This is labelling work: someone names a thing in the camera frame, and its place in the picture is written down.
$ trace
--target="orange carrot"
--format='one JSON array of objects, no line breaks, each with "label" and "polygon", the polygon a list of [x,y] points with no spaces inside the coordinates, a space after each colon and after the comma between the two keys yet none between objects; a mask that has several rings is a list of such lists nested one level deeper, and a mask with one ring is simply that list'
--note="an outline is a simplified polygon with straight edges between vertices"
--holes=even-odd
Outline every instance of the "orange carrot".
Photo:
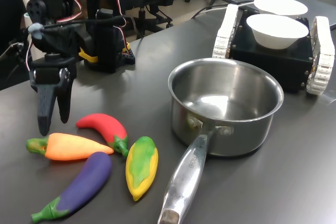
[{"label": "orange carrot", "polygon": [[39,153],[48,159],[60,161],[88,158],[95,152],[113,153],[113,149],[106,145],[81,136],[62,133],[54,133],[45,138],[29,139],[26,147],[32,153]]}]

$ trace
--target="black box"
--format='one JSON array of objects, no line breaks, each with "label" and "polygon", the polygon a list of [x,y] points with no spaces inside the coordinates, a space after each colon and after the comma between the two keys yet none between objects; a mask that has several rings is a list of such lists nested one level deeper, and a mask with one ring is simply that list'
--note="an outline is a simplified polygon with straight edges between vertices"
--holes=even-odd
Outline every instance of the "black box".
[{"label": "black box", "polygon": [[[286,91],[304,89],[312,69],[312,48],[310,36],[298,39],[289,48],[274,50],[259,45],[246,19],[256,13],[244,11],[236,34],[231,43],[229,57],[263,69],[271,74]],[[306,18],[298,18],[308,27]]]}]

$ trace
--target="yellow clip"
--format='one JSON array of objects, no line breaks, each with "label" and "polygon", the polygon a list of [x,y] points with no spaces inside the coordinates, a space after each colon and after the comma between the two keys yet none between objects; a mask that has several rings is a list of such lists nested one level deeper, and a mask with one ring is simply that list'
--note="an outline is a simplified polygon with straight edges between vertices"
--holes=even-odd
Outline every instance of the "yellow clip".
[{"label": "yellow clip", "polygon": [[[127,42],[127,49],[130,50],[131,49],[131,46],[130,44]],[[122,52],[127,52],[126,48],[123,48],[122,49]]]},{"label": "yellow clip", "polygon": [[98,62],[98,56],[89,56],[87,53],[83,51],[83,49],[80,48],[80,52],[78,53],[80,57],[86,59],[88,62],[96,63]]}]

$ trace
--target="toy carrot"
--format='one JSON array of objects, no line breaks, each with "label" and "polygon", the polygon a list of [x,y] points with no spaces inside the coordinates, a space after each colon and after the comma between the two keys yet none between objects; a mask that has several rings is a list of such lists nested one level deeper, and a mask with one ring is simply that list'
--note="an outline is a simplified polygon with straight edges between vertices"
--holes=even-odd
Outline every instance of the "toy carrot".
[{"label": "toy carrot", "polygon": [[69,215],[91,199],[110,177],[112,163],[103,152],[93,153],[71,185],[41,212],[32,214],[34,223]]},{"label": "toy carrot", "polygon": [[53,133],[45,138],[29,139],[26,147],[30,152],[61,161],[88,158],[94,152],[113,153],[110,147],[93,140],[62,133]]},{"label": "toy carrot", "polygon": [[104,137],[112,149],[127,157],[127,132],[117,119],[101,113],[91,114],[80,119],[76,126],[79,128],[94,128]]},{"label": "toy carrot", "polygon": [[153,140],[139,138],[131,147],[126,160],[126,181],[135,201],[149,189],[154,181],[159,155]]}]

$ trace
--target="red chili pepper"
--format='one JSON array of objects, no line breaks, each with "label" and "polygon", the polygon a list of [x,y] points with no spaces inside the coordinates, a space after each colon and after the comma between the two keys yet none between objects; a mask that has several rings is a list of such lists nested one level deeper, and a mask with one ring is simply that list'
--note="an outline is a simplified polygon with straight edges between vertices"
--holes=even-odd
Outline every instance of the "red chili pepper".
[{"label": "red chili pepper", "polygon": [[112,149],[127,157],[127,132],[117,119],[106,114],[91,114],[80,119],[76,126],[95,129]]}]

